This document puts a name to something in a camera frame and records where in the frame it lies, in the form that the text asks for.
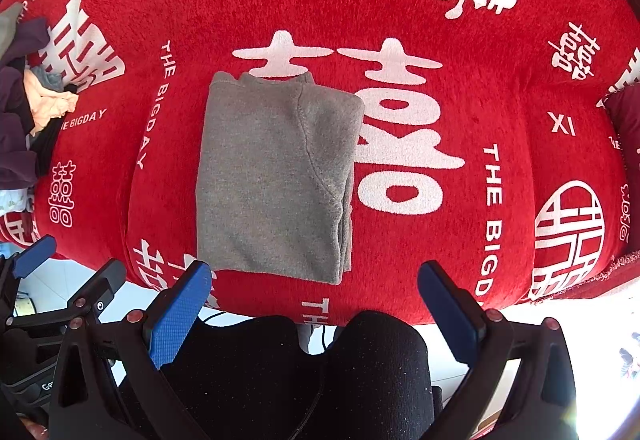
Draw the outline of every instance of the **gray garment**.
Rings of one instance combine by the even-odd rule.
[[[14,40],[15,25],[22,12],[22,4],[14,3],[4,12],[0,12],[0,58]]]
[[[359,97],[310,73],[286,82],[216,73],[196,187],[198,258],[214,270],[340,283],[363,115]]]
[[[65,90],[65,85],[62,84],[62,75],[59,73],[48,73],[44,70],[43,65],[34,66],[30,68],[31,73],[33,73],[38,82],[42,87],[46,87],[52,91],[57,91],[62,93]]]

